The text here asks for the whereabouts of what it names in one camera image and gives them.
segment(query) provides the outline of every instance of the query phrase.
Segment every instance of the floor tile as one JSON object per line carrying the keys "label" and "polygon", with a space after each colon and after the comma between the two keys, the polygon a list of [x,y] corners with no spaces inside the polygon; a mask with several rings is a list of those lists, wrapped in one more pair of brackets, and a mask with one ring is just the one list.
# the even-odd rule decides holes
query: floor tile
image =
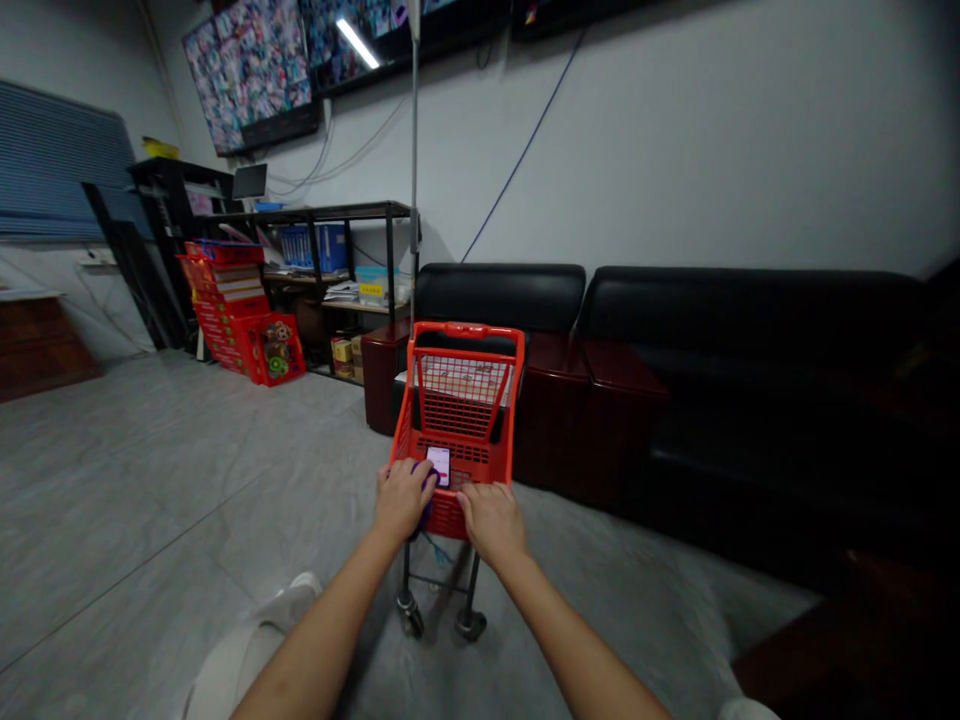
{"label": "floor tile", "polygon": [[350,405],[363,400],[361,386],[313,373],[307,373],[292,382],[278,385],[273,390],[332,415],[339,414]]}
{"label": "floor tile", "polygon": [[253,405],[217,406],[185,416],[113,456],[129,477],[184,528],[216,508],[256,469],[238,464],[255,432]]}
{"label": "floor tile", "polygon": [[[303,570],[327,582],[340,569],[373,522],[391,444],[367,427],[362,388],[312,375],[258,387],[172,352],[0,405],[0,667],[73,616],[0,673],[0,716],[173,717],[240,612]],[[544,572],[677,717],[714,718],[739,693],[730,658],[817,601],[515,491]],[[466,583],[469,553],[436,542],[456,565],[419,540],[414,570]],[[400,577],[398,558],[364,624],[345,717],[568,715],[489,568],[475,645],[453,629],[463,597],[424,583],[412,590],[425,636],[407,638]]]}
{"label": "floor tile", "polygon": [[0,668],[169,543],[180,526],[110,463],[0,505]]}
{"label": "floor tile", "polygon": [[207,653],[250,609],[181,540],[0,675],[0,717],[179,717]]}
{"label": "floor tile", "polygon": [[256,599],[305,569],[333,577],[373,520],[389,458],[390,439],[349,412],[295,429],[289,444],[268,443],[275,464],[202,523],[208,551]]}

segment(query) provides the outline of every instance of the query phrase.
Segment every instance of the blue blind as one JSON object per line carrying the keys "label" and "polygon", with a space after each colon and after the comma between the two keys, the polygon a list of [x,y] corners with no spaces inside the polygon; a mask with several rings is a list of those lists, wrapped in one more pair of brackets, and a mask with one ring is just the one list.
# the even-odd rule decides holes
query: blue blind
{"label": "blue blind", "polygon": [[82,182],[100,188],[114,220],[152,239],[129,192],[133,163],[117,115],[0,82],[0,241],[103,239]]}

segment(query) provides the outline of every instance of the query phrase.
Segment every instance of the wall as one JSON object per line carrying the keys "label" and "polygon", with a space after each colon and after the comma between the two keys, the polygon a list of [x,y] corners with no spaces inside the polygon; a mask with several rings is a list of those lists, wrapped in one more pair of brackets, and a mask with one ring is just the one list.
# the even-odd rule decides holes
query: wall
{"label": "wall", "polygon": [[[955,57],[930,4],[732,0],[590,29],[470,261],[890,270],[926,277],[960,250]],[[153,3],[178,68],[185,147],[209,134],[180,37],[189,0]],[[423,260],[460,260],[522,152],[575,36],[424,69]],[[335,168],[409,93],[398,78],[334,103]],[[410,198],[409,103],[336,177],[286,199]],[[302,178],[320,135],[269,153]],[[273,190],[289,188],[272,180]],[[365,240],[383,259],[376,238]]]}
{"label": "wall", "polygon": [[[179,144],[133,0],[4,0],[0,78],[118,113],[137,159],[146,157],[140,146],[143,135]],[[77,245],[0,244],[0,280],[67,293],[64,307],[99,360],[152,349],[122,277],[115,269],[78,270],[76,263],[85,255]]]}

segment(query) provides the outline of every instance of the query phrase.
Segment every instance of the hand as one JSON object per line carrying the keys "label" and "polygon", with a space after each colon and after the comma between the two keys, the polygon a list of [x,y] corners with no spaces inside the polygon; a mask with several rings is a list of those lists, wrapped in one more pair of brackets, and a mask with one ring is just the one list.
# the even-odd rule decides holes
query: hand
{"label": "hand", "polygon": [[467,483],[457,493],[457,501],[470,542],[495,572],[504,562],[529,555],[523,515],[508,485]]}
{"label": "hand", "polygon": [[426,487],[423,484],[433,463],[424,460],[414,470],[416,462],[413,458],[397,460],[392,467],[384,465],[377,471],[377,519],[373,526],[398,545],[417,529],[437,486],[436,475],[430,476]]}

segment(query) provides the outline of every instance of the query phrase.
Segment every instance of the wall-mounted screen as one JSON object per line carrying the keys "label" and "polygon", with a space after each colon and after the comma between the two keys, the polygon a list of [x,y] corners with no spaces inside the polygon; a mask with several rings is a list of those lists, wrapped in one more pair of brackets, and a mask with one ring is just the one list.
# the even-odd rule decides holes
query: wall-mounted screen
{"label": "wall-mounted screen", "polygon": [[[335,95],[410,66],[403,0],[301,0],[317,88]],[[423,0],[421,60],[430,60],[509,24],[510,0]]]}
{"label": "wall-mounted screen", "polygon": [[316,130],[298,0],[238,0],[183,47],[218,155]]}
{"label": "wall-mounted screen", "polygon": [[665,0],[516,0],[511,37],[539,40],[610,15]]}

